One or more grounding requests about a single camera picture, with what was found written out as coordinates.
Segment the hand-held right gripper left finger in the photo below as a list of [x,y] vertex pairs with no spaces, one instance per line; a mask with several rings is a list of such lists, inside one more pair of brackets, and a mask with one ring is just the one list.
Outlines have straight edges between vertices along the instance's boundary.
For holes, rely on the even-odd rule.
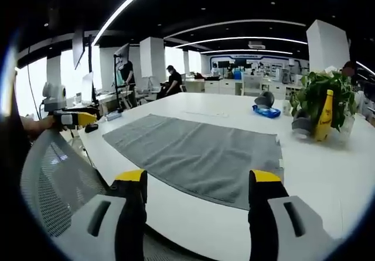
[[70,260],[143,260],[148,174],[119,174],[105,195],[96,195],[71,218],[64,233]]

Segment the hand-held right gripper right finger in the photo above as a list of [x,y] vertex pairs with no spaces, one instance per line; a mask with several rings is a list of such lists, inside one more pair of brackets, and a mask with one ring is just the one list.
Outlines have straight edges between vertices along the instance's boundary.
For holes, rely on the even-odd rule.
[[273,173],[250,170],[248,203],[250,260],[325,260],[340,245],[319,214],[288,195]]

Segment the person's left hand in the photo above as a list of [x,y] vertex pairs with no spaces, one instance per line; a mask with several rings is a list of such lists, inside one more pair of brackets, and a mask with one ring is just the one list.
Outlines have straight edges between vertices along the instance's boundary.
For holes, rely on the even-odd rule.
[[67,126],[58,124],[57,119],[53,115],[49,115],[38,121],[21,116],[21,122],[30,141],[36,140],[45,130],[48,129],[55,129],[59,132],[67,130]]

